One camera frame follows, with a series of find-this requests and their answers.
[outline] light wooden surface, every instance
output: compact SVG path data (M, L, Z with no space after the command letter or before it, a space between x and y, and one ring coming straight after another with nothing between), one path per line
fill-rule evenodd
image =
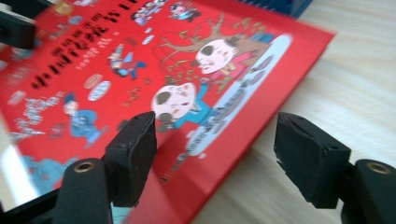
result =
M8 130L5 127L4 120L0 114L0 167L3 167L4 152L10 145L7 139ZM15 200L12 197L12 192L8 188L5 174L0 169L0 201L5 211L15 207Z
M373 159L396 167L396 1L314 0L299 21L337 36L281 111L309 119L350 147L352 163ZM275 130L276 118L194 224L341 223L342 203L315 209L276 164ZM5 190L0 187L3 203Z

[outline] cartoon character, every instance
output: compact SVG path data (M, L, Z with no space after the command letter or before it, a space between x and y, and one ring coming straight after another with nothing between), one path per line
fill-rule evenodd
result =
M132 20L141 26L146 25L152 18L151 14L158 13L165 5L165 2L167 2L167 0L154 0L145 3L145 5L132 14Z
M97 1L98 0L78 0L74 3L74 5L78 7L85 7L85 6L93 7L93 4L95 4Z
M187 20L192 22L195 18L201 16L201 12L192 6L192 1L179 1L169 7L172 15L169 17L176 20Z
M160 88L151 102L157 119L163 123L158 129L159 132L178 129L186 122L199 124L209 131L213 126L209 119L216 116L217 109L204 102L207 90L208 85L204 82L198 92L191 82Z
M148 16L144 12L144 9L140 9L136 11L134 14L132 14L132 20L134 20L138 25L141 26L146 25L151 18L152 17Z
M75 157L61 164L58 161L50 159L36 161L31 156L23 156L22 158L40 195L52 191L55 184L62 179L64 170L67 166L78 160L78 158Z
M70 116L70 133L73 137L84 137L85 148L90 147L107 130L107 126L99 131L93 124L97 119L92 110L78 110L78 102L73 93L64 97L64 113Z
M114 73L125 77L128 74L132 77L132 79L136 78L136 70L140 67L146 67L145 63L139 61L133 61L133 53L129 52L124 59L121 58L123 50L123 44L120 44L116 51L108 56L108 60L110 61L111 70Z
M82 20L83 20L83 19L82 19L81 16L69 17L69 24L71 24L71 25L78 25Z
M236 37L229 39L217 39L204 45L196 54L195 61L198 62L201 72L208 77L206 81L216 81L224 87L231 80L240 80L248 71L249 66L244 64L245 60L256 56L256 51L248 51L236 56L238 48Z
M41 40L35 39L34 41L35 48L39 47L40 45L41 45ZM34 52L35 52L34 49L12 48L12 59L15 61L28 59L30 58L30 56L32 56Z
M58 38L59 36L63 35L64 33L66 33L66 31L69 29L70 24L66 24L66 23L59 23L58 25L56 25L56 28L58 29L57 31L50 33L49 34L49 39L50 40L55 40L56 38Z
M53 10L61 16L70 15L74 11L73 6L69 5L66 1L57 1Z

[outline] red cover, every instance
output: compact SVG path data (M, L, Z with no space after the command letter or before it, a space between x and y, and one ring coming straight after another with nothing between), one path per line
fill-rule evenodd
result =
M154 110L158 153L133 223L186 223L332 34L230 0L60 1L35 50L0 54L0 108L40 193Z

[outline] clamp jaw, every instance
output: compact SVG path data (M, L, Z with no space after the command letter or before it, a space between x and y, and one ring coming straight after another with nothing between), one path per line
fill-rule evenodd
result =
M3 212L0 223L108 224L110 204L136 207L157 152L155 115L135 116L107 145L102 159L76 161L60 189Z
M33 18L50 5L46 0L0 0L0 43L32 49L35 42Z
M396 169L380 161L348 162L351 153L302 117L279 113L274 151L277 162L316 208L344 202L344 224L394 224Z

